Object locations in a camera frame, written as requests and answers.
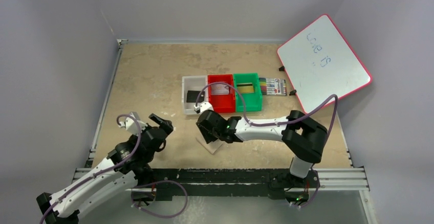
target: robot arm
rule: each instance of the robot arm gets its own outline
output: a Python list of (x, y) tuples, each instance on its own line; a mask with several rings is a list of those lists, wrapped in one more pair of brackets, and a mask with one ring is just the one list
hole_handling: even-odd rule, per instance
[[(159, 127), (152, 127), (140, 121), (136, 113), (131, 113), (130, 116), (137, 120), (141, 131), (138, 131), (133, 119), (125, 119), (120, 127), (133, 134), (128, 141), (119, 143), (94, 169), (68, 187), (53, 194), (43, 193), (37, 197), (42, 213), (51, 208), (45, 218), (47, 224), (78, 223), (78, 216), (86, 215), (98, 204), (117, 193), (134, 187), (137, 183), (151, 181), (148, 163), (153, 160), (155, 152), (164, 149), (166, 138), (173, 131), (173, 126), (171, 121), (154, 114), (149, 118), (159, 124)], [(130, 156), (137, 144), (139, 133), (139, 145), (136, 152)], [(114, 168), (128, 156), (130, 158), (123, 165)]]
[[(294, 124), (279, 125), (281, 122), (293, 121), (304, 116), (300, 111), (293, 110), (289, 116), (276, 119), (246, 121), (243, 117), (230, 117), (226, 120), (216, 113), (208, 102), (203, 102), (195, 108), (200, 113), (196, 125), (206, 143), (216, 140), (226, 143), (249, 140), (281, 141), (295, 154), (290, 173), (298, 178), (305, 178), (311, 166), (321, 162), (327, 136), (327, 129), (324, 126), (312, 118)], [(252, 126), (251, 123), (274, 123), (275, 125)], [(299, 129), (302, 129), (301, 134), (297, 133)]]

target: wooden table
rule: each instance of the wooden table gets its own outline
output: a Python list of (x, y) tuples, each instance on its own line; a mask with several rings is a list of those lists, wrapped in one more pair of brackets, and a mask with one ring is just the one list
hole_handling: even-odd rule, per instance
[[(281, 62), (277, 44), (127, 44), (116, 72), (94, 165), (107, 156), (129, 134), (115, 119), (119, 114), (136, 111), (144, 122), (153, 124), (151, 113), (172, 120), (175, 131), (166, 148), (155, 154), (153, 168), (288, 168), (293, 153), (282, 142), (248, 141), (224, 144), (211, 155), (195, 139), (200, 136), (197, 116), (183, 114), (182, 77), (210, 74), (258, 73), (260, 77), (285, 78), (279, 72)], [(263, 110), (248, 113), (249, 118), (282, 117), (292, 109), (301, 110), (295, 96), (264, 96)], [(333, 106), (313, 116), (328, 127)], [(318, 168), (350, 168), (339, 119), (335, 120)]]

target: metal frame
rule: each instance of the metal frame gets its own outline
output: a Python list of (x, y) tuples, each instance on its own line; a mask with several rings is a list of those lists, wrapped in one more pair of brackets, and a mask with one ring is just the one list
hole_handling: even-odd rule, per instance
[[(74, 177), (72, 182), (76, 181), (78, 178), (82, 177), (84, 174), (89, 172), (92, 167), (92, 163), (95, 157), (96, 147), (99, 139), (99, 134), (101, 131), (101, 124), (104, 119), (105, 109), (107, 106), (107, 102), (110, 97), (110, 93), (112, 90), (113, 82), (115, 80), (116, 71), (119, 65), (119, 61), (122, 55), (123, 48), (129, 42), (140, 43), (147, 41), (129, 41), (127, 39), (118, 39), (119, 43), (119, 51), (115, 62), (115, 67), (113, 69), (112, 77), (110, 80), (110, 85), (107, 89), (107, 94), (105, 96), (105, 100), (101, 109), (101, 114), (99, 116), (97, 128), (95, 131), (94, 139), (92, 142), (92, 147), (89, 153), (89, 158), (85, 164), (84, 168), (77, 168), (74, 173)], [(186, 43), (184, 42), (159, 42), (159, 43)], [(203, 42), (203, 41), (188, 41), (187, 43), (216, 43), (213, 42)], [(238, 41), (222, 41), (222, 43), (241, 43)], [(348, 145), (345, 140), (345, 136), (342, 132), (342, 137), (344, 139), (344, 144), (346, 147), (346, 152), (348, 154), (348, 160), (351, 168), (348, 169), (316, 169), (318, 172), (318, 176), (320, 179), (321, 186), (319, 191), (359, 191), (360, 198), (362, 201), (363, 209), (365, 211), (366, 220), (368, 224), (378, 224), (378, 220), (376, 218), (375, 209), (369, 194), (370, 188), (366, 177), (366, 172), (364, 168), (354, 168), (353, 161), (351, 159), (350, 151), (348, 149)]]

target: gray wall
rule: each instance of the gray wall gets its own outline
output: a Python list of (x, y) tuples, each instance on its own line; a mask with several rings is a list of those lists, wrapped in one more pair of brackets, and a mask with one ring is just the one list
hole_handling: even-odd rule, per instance
[(343, 0), (97, 0), (117, 38), (283, 41)]
[(0, 0), (0, 222), (37, 223), (36, 196), (83, 166), (115, 63), (94, 0)]
[(340, 103), (383, 223), (434, 223), (434, 0), (345, 0), (336, 24), (373, 83)]

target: tabletop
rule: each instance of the tabletop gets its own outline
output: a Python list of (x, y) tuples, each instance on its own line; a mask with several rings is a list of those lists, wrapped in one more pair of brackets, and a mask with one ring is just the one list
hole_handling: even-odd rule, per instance
[[(175, 128), (166, 148), (155, 153), (152, 168), (288, 168), (294, 154), (282, 142), (254, 140), (223, 144), (214, 155), (196, 136), (198, 116), (183, 113), (182, 77), (213, 74), (258, 73), (260, 77), (284, 78), (276, 50), (279, 44), (144, 44), (124, 46), (108, 99), (97, 142), (94, 166), (129, 134), (116, 124), (119, 114), (136, 111), (142, 121), (154, 113), (169, 119)], [(288, 82), (288, 91), (292, 90)], [(252, 119), (278, 118), (301, 110), (295, 96), (264, 96), (263, 109), (248, 113)], [(333, 105), (312, 118), (328, 128)], [(222, 114), (223, 117), (239, 114)], [(339, 117), (317, 168), (350, 168)]]

